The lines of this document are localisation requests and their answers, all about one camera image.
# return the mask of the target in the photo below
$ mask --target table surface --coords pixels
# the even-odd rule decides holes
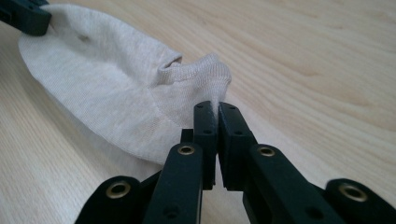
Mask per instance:
[[[396,206],[396,1],[68,0],[231,69],[226,102],[304,177],[357,180]],[[72,223],[124,152],[90,145],[31,77],[0,23],[0,223]],[[140,172],[145,178],[156,169]],[[204,193],[203,223],[247,223],[241,194]]]

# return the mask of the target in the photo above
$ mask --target black plastic part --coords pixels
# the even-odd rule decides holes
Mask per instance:
[[[143,223],[199,223],[203,151],[195,144],[169,152]]]
[[[51,15],[40,6],[47,3],[42,0],[0,0],[0,21],[28,35],[44,35]]]
[[[146,211],[149,208],[149,202],[151,201],[152,193],[157,186],[158,179],[160,178],[161,171],[155,175],[144,180],[140,183],[140,193],[139,193],[139,201],[138,201],[138,209],[137,212],[134,212],[134,218],[132,220],[134,223],[142,223],[145,218]]]
[[[204,151],[203,189],[213,189],[215,185],[217,152],[217,123],[210,101],[194,107],[193,142]]]
[[[181,130],[180,143],[191,143],[194,139],[194,129]]]
[[[239,109],[226,103],[219,104],[219,162],[224,187],[244,190],[248,169],[244,154],[257,144]]]
[[[246,158],[260,192],[256,197],[272,212],[271,223],[345,223],[277,148],[256,145]]]
[[[112,185],[123,183],[113,188],[112,191],[125,190],[122,186],[127,183],[130,186],[128,193],[119,198],[110,198],[107,191]],[[141,204],[139,204],[140,185],[139,181],[128,176],[116,176],[102,183],[93,193],[82,208],[76,224],[113,223],[126,224],[138,223],[141,217]]]
[[[326,186],[324,197],[347,223],[396,223],[396,210],[356,181],[332,180]]]
[[[242,201],[251,224],[270,224],[273,214],[253,180],[247,181]]]

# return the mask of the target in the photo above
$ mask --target fabric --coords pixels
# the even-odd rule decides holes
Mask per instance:
[[[22,35],[21,56],[60,107],[108,146],[164,163],[192,128],[193,106],[215,110],[231,81],[210,54],[181,64],[181,54],[107,14],[73,5],[52,14],[44,36]]]

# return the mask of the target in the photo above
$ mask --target metal screw insert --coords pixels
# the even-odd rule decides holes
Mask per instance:
[[[184,147],[180,147],[177,151],[181,155],[188,156],[194,153],[195,149],[193,147],[184,146]]]
[[[122,180],[111,184],[106,190],[106,196],[111,199],[118,199],[125,196],[130,190],[131,185]]]
[[[367,194],[364,193],[364,191],[353,185],[342,184],[340,187],[338,187],[338,189],[350,200],[363,203],[368,199]]]
[[[262,156],[266,156],[266,157],[275,156],[274,150],[271,149],[271,148],[269,148],[269,147],[259,147],[259,149],[257,149],[257,151],[258,151]]]

